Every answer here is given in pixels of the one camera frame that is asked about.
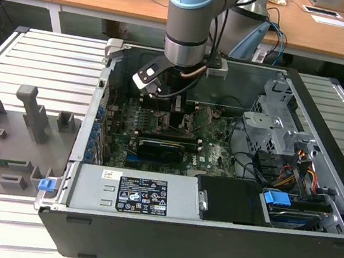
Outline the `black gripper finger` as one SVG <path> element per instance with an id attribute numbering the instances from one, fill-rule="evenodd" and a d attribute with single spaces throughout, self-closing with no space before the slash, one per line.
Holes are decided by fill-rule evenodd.
<path id="1" fill-rule="evenodd" d="M 181 93 L 171 98 L 170 113 L 169 113 L 169 125 L 178 128 L 183 121 L 185 114 L 186 93 Z"/>

